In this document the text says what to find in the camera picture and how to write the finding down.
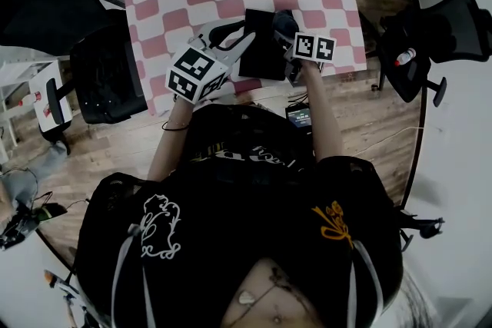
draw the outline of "plastic bottle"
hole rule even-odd
[[[41,100],[41,93],[37,91],[35,93],[31,93],[25,96],[22,100],[20,100],[18,104],[20,107],[22,107],[22,105],[33,105],[36,101],[40,101],[40,100]]]
[[[394,61],[395,66],[401,66],[407,64],[413,58],[417,56],[417,52],[413,48],[407,49],[405,52],[398,55],[397,60]]]

